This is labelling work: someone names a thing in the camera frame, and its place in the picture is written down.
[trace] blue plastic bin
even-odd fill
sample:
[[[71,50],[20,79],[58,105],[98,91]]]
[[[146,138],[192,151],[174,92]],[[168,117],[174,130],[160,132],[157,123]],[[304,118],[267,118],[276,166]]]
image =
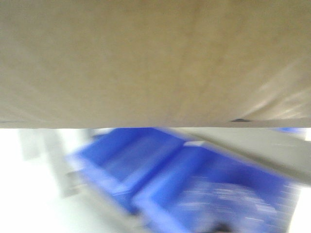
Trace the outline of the blue plastic bin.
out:
[[[70,155],[69,161],[89,183],[134,213],[132,197],[185,141],[156,128],[117,128]]]
[[[209,183],[247,187],[276,209],[274,226],[262,233],[281,233],[295,207],[294,182],[214,147],[183,147],[174,159],[134,198],[146,224],[156,233],[193,233],[198,212],[180,203],[195,191],[197,178]]]

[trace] cardboard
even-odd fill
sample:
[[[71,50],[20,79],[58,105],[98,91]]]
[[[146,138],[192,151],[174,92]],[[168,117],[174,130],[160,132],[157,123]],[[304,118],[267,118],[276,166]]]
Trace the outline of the cardboard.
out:
[[[2,128],[311,126],[308,0],[3,0],[0,23]]]

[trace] cardboard box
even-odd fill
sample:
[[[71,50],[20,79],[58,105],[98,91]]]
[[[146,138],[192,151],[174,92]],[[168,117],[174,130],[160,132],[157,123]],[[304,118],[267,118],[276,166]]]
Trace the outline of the cardboard box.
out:
[[[0,22],[1,128],[311,126],[308,0],[3,0]]]

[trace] plastic bin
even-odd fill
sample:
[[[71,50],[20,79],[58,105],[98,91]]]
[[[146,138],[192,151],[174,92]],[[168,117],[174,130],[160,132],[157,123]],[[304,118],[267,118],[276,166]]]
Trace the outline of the plastic bin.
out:
[[[68,158],[84,179],[134,213],[132,197],[185,141],[156,128],[118,128]]]
[[[193,193],[202,188],[198,183],[201,181],[237,184],[253,190],[276,210],[276,215],[268,219],[269,228],[259,232],[285,232],[295,207],[294,182],[214,147],[183,147],[137,194],[134,202],[148,227],[156,233],[203,233],[205,231],[198,231],[196,226],[202,217],[196,204],[202,200],[199,196],[193,197]]]

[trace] white surface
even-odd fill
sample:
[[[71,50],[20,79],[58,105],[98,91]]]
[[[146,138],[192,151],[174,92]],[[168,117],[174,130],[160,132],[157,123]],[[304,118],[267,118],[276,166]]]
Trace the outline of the white surface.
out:
[[[90,195],[60,198],[46,160],[22,160],[17,130],[0,129],[0,140],[0,232],[133,232]]]

